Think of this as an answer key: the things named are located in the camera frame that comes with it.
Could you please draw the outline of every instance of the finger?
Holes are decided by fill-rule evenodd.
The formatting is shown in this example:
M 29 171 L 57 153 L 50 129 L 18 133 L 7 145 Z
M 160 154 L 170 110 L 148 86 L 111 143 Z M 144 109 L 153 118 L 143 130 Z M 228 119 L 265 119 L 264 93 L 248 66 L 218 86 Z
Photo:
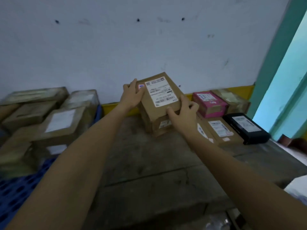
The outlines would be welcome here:
M 199 105 L 196 102 L 191 102 L 190 103 L 190 110 L 191 111 L 196 113 L 198 111 L 198 108 L 199 108 Z
M 123 90 L 125 91 L 125 90 L 127 90 L 127 89 L 129 88 L 129 86 L 128 86 L 128 84 L 124 84 L 124 85 L 122 86 L 122 88 L 123 88 Z
M 136 94 L 137 98 L 138 98 L 139 100 L 141 100 L 142 97 L 143 97 L 143 95 L 144 95 L 144 93 L 145 93 L 145 87 L 141 87 L 141 88 L 138 90 L 138 93 Z
M 137 81 L 137 79 L 135 78 L 135 79 L 130 83 L 130 87 L 135 88 L 136 81 Z
M 174 110 L 169 106 L 166 108 L 166 112 L 169 115 L 169 119 L 173 122 L 178 117 Z
M 182 94 L 180 95 L 180 100 L 181 100 L 181 110 L 180 111 L 189 109 L 189 99 Z

